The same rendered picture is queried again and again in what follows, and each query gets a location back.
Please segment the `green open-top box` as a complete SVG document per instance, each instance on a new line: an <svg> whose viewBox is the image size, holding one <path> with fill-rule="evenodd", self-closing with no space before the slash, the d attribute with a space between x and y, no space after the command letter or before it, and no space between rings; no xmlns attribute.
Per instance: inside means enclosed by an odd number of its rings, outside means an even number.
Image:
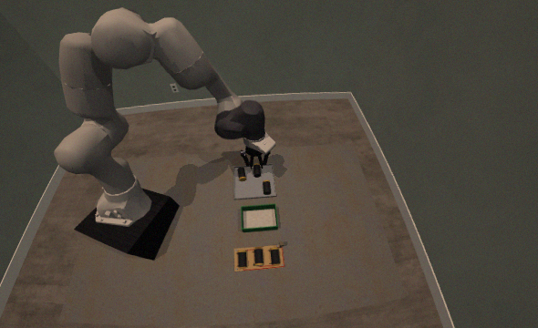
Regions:
<svg viewBox="0 0 538 328"><path fill-rule="evenodd" d="M278 230L275 204L241 206L241 219L243 232Z"/></svg>

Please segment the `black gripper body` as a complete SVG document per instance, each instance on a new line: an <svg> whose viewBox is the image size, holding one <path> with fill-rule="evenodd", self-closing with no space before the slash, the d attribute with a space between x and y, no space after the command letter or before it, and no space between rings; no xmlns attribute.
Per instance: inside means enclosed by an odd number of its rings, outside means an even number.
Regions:
<svg viewBox="0 0 538 328"><path fill-rule="evenodd" d="M246 147L246 151L245 151L245 152L246 152L248 155L250 155L250 156L251 156L251 153L254 154L254 155L253 155L254 157L258 157L258 156L257 156L257 153L260 153L260 155L263 154L263 153L261 153L261 152L255 150L255 149L251 149L251 148L248 148L248 147Z"/></svg>

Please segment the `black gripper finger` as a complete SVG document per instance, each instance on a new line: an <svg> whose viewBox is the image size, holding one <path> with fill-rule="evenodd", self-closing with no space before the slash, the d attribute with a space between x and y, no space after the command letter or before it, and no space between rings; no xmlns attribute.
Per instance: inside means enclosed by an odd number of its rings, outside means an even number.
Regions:
<svg viewBox="0 0 538 328"><path fill-rule="evenodd" d="M271 154L271 152L264 155L264 160L262 160L262 156L260 155L260 153L257 153L257 156L258 156L258 159L259 159L259 162L260 162L260 171L261 171L261 173L262 173L263 164L266 165L267 160L268 160L268 156L270 154Z"/></svg>
<svg viewBox="0 0 538 328"><path fill-rule="evenodd" d="M241 156L243 157L246 166L251 166L252 172L253 172L253 155L254 154L251 153L251 159L249 161L247 156L246 156L245 150L241 150Z"/></svg>

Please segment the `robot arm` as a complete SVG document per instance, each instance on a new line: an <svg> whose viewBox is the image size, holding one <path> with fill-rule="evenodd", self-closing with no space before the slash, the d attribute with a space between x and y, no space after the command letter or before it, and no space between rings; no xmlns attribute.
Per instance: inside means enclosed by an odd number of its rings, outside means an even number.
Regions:
<svg viewBox="0 0 538 328"><path fill-rule="evenodd" d="M246 147L264 155L275 146L264 130L263 107L253 100L242 102L229 89L182 22L164 17L148 24L128 8L108 11L91 34L67 34L60 41L66 104L85 119L54 152L61 168L90 174L103 187L95 214L98 223L129 227L150 210L151 199L129 163L111 157L111 150L129 131L127 120L114 107L112 68L128 69L153 58L181 87L206 87L211 92L217 101L214 129L221 138L243 138Z"/></svg>

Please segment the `black battery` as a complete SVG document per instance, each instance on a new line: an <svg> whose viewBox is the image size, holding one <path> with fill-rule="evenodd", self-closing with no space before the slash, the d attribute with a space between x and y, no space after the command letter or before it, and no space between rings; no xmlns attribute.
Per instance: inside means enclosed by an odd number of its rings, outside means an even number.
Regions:
<svg viewBox="0 0 538 328"><path fill-rule="evenodd" d="M264 265L263 249L254 250L254 263L256 265Z"/></svg>
<svg viewBox="0 0 538 328"><path fill-rule="evenodd" d="M246 251L238 251L238 267L247 267Z"/></svg>
<svg viewBox="0 0 538 328"><path fill-rule="evenodd" d="M264 187L264 195L271 194L270 180L264 180L263 187Z"/></svg>
<svg viewBox="0 0 538 328"><path fill-rule="evenodd" d="M272 264L280 263L279 249L277 247L276 248L271 248L270 252L271 252L271 262L272 262Z"/></svg>
<svg viewBox="0 0 538 328"><path fill-rule="evenodd" d="M238 175L239 175L239 181L245 181L246 180L244 168L239 168L238 169Z"/></svg>
<svg viewBox="0 0 538 328"><path fill-rule="evenodd" d="M260 164L258 163L253 164L253 175L256 178L261 177Z"/></svg>

